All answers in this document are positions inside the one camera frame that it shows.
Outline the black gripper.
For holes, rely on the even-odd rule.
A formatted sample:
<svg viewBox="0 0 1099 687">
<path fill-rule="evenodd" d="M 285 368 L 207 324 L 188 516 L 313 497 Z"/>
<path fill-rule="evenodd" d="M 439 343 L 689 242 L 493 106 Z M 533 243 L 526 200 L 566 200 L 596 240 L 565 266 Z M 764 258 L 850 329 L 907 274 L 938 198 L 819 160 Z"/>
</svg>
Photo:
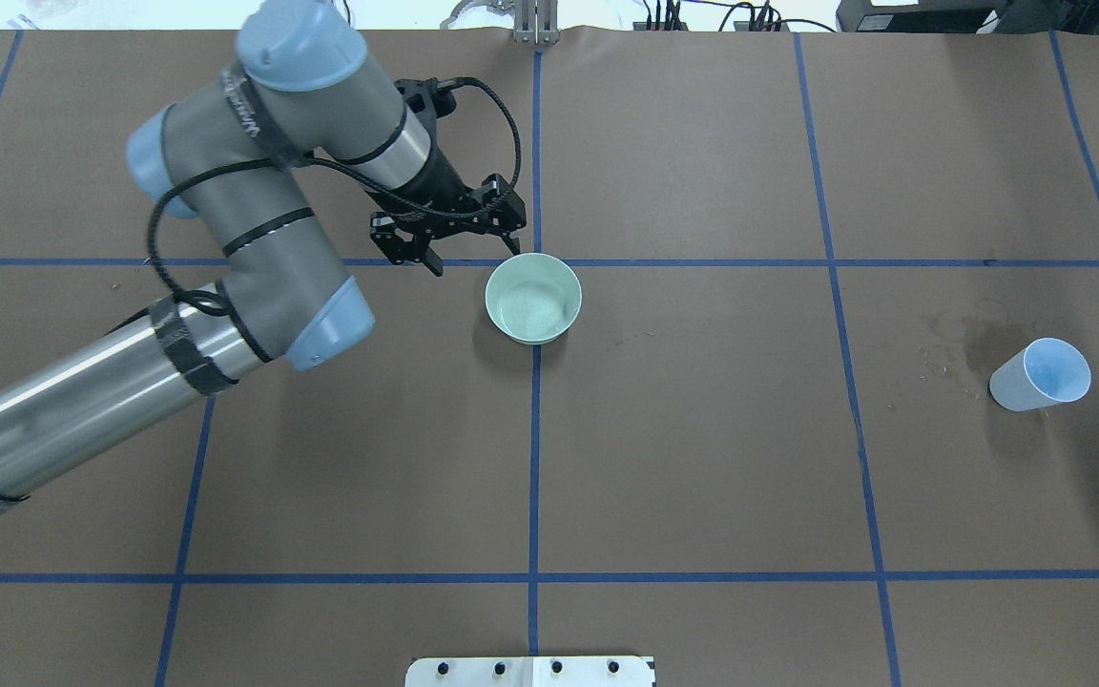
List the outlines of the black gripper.
<svg viewBox="0 0 1099 687">
<path fill-rule="evenodd" d="M 435 153 L 413 181 L 395 195 L 369 196 L 380 208 L 371 213 L 371 243 L 392 264 L 415 262 L 441 278 L 444 261 L 433 243 L 466 232 L 500 239 L 512 256 L 523 254 L 528 210 L 513 182 L 500 174 L 488 175 L 480 186 L 470 188 L 445 154 Z"/>
</svg>

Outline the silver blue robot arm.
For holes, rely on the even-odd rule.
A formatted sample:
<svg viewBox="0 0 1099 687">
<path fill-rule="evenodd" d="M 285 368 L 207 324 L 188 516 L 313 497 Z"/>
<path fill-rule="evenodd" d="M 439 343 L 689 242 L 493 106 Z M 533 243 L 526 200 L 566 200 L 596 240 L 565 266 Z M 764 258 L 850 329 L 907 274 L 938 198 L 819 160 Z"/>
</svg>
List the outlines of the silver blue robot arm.
<svg viewBox="0 0 1099 687">
<path fill-rule="evenodd" d="M 295 178 L 323 168 L 374 201 L 386 261 L 435 275 L 439 239 L 522 252 L 515 118 L 475 75 L 392 79 L 330 1 L 265 1 L 211 84 L 127 138 L 165 295 L 0 391 L 0 516 L 35 489 L 284 358 L 306 372 L 371 332 L 360 282 Z"/>
</svg>

